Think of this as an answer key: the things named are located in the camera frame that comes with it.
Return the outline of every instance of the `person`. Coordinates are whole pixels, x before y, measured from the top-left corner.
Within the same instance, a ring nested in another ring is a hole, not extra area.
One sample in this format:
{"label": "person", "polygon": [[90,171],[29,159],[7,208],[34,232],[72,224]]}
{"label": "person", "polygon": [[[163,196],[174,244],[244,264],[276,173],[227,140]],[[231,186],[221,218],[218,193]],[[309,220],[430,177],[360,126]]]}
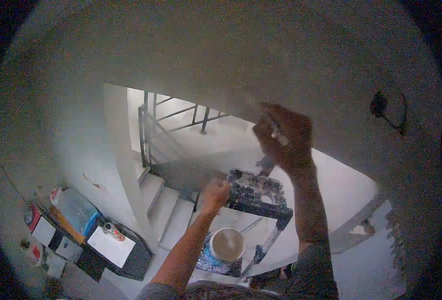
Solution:
{"label": "person", "polygon": [[[197,281],[188,285],[209,227],[229,195],[229,185],[209,183],[201,213],[174,246],[163,265],[138,295],[147,299],[337,299],[327,233],[326,212],[311,157],[312,129],[308,117],[266,104],[266,113],[253,128],[263,153],[290,177],[294,186],[294,220],[299,240],[296,269],[289,279],[276,283],[276,292],[241,285]],[[279,143],[272,136],[273,122],[289,139]]]}

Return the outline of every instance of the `floor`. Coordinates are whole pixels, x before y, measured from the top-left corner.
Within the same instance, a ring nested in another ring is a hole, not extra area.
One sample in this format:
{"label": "floor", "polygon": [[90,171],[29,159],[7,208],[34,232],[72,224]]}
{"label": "floor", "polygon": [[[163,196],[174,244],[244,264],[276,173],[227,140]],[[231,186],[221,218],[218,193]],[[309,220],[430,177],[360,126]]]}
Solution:
{"label": "floor", "polygon": [[[334,278],[338,284],[340,299],[394,299],[404,293],[404,283],[398,278],[397,271],[392,267],[389,247],[393,243],[393,239],[386,238],[389,230],[385,228],[386,219],[384,216],[390,210],[391,207],[386,201],[373,214],[373,218],[370,219],[376,230],[373,237],[342,254],[332,255]],[[263,225],[258,228],[259,231],[265,229],[266,226]],[[143,286],[154,276],[168,254],[169,252],[166,250],[159,250],[158,255],[152,261],[152,267],[146,274],[146,279],[142,282],[126,279],[106,271],[99,285],[108,291],[108,288],[112,288],[110,285],[112,283],[124,293],[127,299],[134,299]],[[216,276],[213,275],[207,279],[216,281]],[[193,276],[190,282],[197,280],[199,278]]]}

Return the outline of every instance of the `white paint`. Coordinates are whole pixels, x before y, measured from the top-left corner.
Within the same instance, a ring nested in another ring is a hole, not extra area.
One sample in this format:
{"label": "white paint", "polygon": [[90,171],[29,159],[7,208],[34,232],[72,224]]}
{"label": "white paint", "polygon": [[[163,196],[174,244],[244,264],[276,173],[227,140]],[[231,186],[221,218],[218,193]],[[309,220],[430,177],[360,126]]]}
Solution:
{"label": "white paint", "polygon": [[223,228],[213,233],[209,240],[212,254],[221,261],[233,262],[240,259],[246,251],[246,243],[241,232]]}

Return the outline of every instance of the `hand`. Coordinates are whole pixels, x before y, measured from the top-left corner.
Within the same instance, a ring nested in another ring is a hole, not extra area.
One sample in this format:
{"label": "hand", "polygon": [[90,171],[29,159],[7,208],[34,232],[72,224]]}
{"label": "hand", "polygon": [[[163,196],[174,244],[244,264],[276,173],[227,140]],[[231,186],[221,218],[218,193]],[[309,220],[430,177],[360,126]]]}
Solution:
{"label": "hand", "polygon": [[273,138],[271,122],[261,117],[253,127],[263,153],[278,164],[292,178],[314,164],[311,158],[311,120],[279,105],[266,104],[266,113],[278,124],[280,133],[289,140],[286,146]]}
{"label": "hand", "polygon": [[216,215],[226,204],[229,197],[229,183],[227,181],[211,180],[204,189],[202,213]]}

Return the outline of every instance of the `forearm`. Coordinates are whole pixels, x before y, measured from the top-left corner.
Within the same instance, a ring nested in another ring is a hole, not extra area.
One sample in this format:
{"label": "forearm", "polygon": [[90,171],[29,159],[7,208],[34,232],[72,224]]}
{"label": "forearm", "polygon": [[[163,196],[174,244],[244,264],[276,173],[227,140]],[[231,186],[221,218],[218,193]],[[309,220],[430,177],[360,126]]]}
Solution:
{"label": "forearm", "polygon": [[194,220],[194,223],[172,248],[151,282],[169,284],[178,292],[185,290],[215,216],[214,213],[201,213]]}
{"label": "forearm", "polygon": [[326,212],[314,163],[294,172],[291,181],[294,186],[294,218],[300,251],[303,243],[328,242]]}

